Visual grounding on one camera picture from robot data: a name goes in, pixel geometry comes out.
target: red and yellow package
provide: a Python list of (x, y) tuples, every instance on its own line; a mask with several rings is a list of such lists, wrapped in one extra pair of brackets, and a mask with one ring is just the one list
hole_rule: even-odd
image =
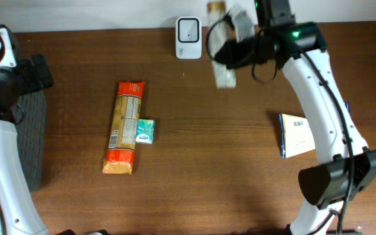
[(102, 173), (131, 174), (144, 82), (119, 82), (110, 143)]

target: robotic arm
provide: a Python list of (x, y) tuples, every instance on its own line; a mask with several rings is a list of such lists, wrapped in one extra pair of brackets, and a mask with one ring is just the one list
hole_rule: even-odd
[(232, 29), (242, 24), (239, 19), (244, 17), (231, 16), (229, 11), (210, 27), (207, 52), (228, 69), (253, 64), (253, 77), (255, 65), (268, 60), (275, 60), (276, 69), (282, 69), (309, 122), (321, 164), (300, 171), (298, 179), (305, 200), (297, 218), (287, 226), (286, 234), (326, 234), (334, 215), (339, 216), (337, 233), (342, 234), (348, 202), (376, 176), (376, 150), (369, 150), (349, 113), (343, 111), (345, 104), (316, 24), (297, 24), (288, 0), (255, 0), (255, 6), (259, 33), (241, 41), (228, 40), (217, 53), (210, 55), (208, 39), (217, 24), (225, 22)]
[(42, 55), (18, 58), (18, 42), (0, 25), (0, 234), (48, 234), (41, 221), (20, 164), (11, 107), (21, 95), (53, 85)]

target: blue edge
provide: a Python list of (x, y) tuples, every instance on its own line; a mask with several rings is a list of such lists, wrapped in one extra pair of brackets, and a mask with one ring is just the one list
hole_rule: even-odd
[[(346, 106), (349, 114), (352, 117), (352, 114), (351, 114), (351, 104), (349, 102), (345, 102), (345, 106)], [(285, 153), (285, 135), (284, 135), (285, 129), (284, 129), (284, 120), (282, 118), (282, 114), (278, 115), (278, 119), (279, 119), (279, 124), (281, 125), (281, 148), (280, 148), (280, 150), (281, 150), (281, 157), (283, 159), (286, 159), (287, 158), (287, 154)]]

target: dark gray container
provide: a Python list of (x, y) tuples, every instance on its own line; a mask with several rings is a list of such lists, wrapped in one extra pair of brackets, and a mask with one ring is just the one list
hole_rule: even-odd
[[(16, 126), (18, 154), (29, 190), (35, 192), (42, 183), (47, 104), (43, 91), (23, 95), (18, 103), (25, 111), (25, 119)], [(15, 120), (20, 120), (22, 111), (17, 106), (13, 111)]]

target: barcode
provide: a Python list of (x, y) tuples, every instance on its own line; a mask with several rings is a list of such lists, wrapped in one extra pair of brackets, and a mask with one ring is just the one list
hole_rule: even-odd
[(117, 139), (118, 139), (118, 136), (111, 136), (110, 137), (110, 144), (108, 145), (108, 148), (116, 148), (117, 147)]
[(302, 125), (304, 125), (304, 121), (295, 121), (294, 122), (294, 126), (296, 126), (296, 127), (299, 127), (299, 126), (302, 126)]

